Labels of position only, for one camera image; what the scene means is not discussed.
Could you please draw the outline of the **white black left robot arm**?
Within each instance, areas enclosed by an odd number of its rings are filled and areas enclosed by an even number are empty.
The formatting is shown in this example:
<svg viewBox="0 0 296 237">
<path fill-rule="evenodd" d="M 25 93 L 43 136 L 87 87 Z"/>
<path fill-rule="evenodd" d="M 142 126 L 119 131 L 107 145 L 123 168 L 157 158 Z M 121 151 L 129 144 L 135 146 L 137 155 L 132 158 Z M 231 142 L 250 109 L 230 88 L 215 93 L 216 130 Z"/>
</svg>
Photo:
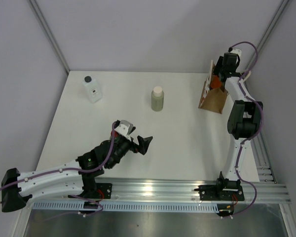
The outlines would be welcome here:
<svg viewBox="0 0 296 237">
<path fill-rule="evenodd" d="M 135 129 L 132 123 L 117 120 L 112 124 L 108 140 L 68 163 L 33 172 L 20 172 L 17 168 L 7 170 L 0 190 L 2 212 L 20 210 L 43 198 L 95 198 L 96 177 L 119 164 L 128 152 L 147 153 L 153 137 L 138 136 L 138 141 L 134 142 L 131 133 Z"/>
</svg>

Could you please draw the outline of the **clear bottle black cap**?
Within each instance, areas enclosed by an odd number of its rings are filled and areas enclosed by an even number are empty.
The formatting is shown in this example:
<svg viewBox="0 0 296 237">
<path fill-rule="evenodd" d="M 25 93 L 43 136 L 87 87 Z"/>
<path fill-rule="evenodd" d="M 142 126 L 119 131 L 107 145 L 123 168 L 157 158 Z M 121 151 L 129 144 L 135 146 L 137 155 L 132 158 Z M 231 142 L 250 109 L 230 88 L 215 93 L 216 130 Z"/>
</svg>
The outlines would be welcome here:
<svg viewBox="0 0 296 237">
<path fill-rule="evenodd" d="M 95 78 L 91 76 L 86 76 L 83 79 L 82 84 L 91 103 L 96 103 L 97 101 L 102 99 L 102 92 L 98 81 Z"/>
</svg>

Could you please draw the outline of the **green bottle white cap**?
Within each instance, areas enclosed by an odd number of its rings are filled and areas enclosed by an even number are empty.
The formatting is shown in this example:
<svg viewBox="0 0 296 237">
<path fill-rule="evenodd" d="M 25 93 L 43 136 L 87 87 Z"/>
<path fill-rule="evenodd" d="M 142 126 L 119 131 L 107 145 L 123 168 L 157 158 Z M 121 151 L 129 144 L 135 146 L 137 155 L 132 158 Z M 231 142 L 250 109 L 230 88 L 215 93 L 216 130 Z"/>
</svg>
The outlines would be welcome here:
<svg viewBox="0 0 296 237">
<path fill-rule="evenodd" d="M 160 112 L 164 104 L 164 91 L 161 86 L 156 86 L 151 92 L 151 108 L 155 112 Z"/>
</svg>

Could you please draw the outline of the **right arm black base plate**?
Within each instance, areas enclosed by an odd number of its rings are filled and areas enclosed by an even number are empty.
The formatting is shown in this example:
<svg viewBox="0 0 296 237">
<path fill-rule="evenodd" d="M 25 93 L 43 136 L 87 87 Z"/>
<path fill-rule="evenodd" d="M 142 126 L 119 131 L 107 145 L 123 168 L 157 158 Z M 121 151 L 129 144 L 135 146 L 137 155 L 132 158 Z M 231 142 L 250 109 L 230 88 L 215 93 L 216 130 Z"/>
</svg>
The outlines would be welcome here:
<svg viewBox="0 0 296 237">
<path fill-rule="evenodd" d="M 202 201 L 244 201 L 244 192 L 240 189 L 226 189 L 217 185 L 199 185 L 194 189 Z"/>
</svg>

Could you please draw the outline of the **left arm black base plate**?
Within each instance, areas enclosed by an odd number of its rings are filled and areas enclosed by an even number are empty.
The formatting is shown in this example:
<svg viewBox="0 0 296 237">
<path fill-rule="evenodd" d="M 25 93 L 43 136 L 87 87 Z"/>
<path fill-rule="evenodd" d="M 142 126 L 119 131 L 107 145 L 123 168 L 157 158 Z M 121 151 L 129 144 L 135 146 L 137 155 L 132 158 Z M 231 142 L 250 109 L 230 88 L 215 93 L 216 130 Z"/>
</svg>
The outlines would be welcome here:
<svg viewBox="0 0 296 237">
<path fill-rule="evenodd" d="M 86 199 L 111 199 L 112 183 L 96 183 L 94 187 L 83 188 L 78 197 Z"/>
</svg>

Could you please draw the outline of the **dark green bottle red cap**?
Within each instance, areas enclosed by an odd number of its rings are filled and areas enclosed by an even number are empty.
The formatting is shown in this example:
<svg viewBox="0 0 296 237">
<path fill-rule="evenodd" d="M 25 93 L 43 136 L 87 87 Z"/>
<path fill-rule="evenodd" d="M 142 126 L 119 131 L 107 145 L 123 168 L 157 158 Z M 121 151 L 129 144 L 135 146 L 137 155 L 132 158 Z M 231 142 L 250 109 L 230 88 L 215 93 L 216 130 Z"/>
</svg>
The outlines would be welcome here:
<svg viewBox="0 0 296 237">
<path fill-rule="evenodd" d="M 119 136 L 119 134 L 116 131 L 111 132 L 111 139 L 116 139 Z"/>
</svg>

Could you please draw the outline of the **orange bottle blue cap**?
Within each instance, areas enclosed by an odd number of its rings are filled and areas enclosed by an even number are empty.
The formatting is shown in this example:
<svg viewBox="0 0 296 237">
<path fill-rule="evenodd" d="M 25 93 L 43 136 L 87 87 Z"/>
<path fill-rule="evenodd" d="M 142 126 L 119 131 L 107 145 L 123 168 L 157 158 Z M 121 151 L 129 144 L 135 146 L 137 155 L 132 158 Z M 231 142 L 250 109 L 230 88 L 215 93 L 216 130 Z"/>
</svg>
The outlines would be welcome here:
<svg viewBox="0 0 296 237">
<path fill-rule="evenodd" d="M 217 89 L 222 86 L 219 76 L 214 76 L 210 83 L 210 89 Z"/>
</svg>

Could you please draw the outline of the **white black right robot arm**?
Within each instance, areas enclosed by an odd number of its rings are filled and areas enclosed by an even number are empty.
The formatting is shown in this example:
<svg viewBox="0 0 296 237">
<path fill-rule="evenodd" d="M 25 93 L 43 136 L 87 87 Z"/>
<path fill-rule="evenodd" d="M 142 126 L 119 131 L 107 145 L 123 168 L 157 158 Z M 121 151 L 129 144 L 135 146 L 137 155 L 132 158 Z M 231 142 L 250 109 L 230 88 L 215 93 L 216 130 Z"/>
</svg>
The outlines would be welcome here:
<svg viewBox="0 0 296 237">
<path fill-rule="evenodd" d="M 224 169 L 215 184 L 199 185 L 201 201 L 244 201 L 240 176 L 242 159 L 251 140 L 256 137 L 263 124 L 263 104 L 251 97 L 243 84 L 243 73 L 237 72 L 240 56 L 230 50 L 221 56 L 214 67 L 213 74 L 219 77 L 221 88 L 228 91 L 234 101 L 227 131 L 230 134 L 230 146 Z"/>
</svg>

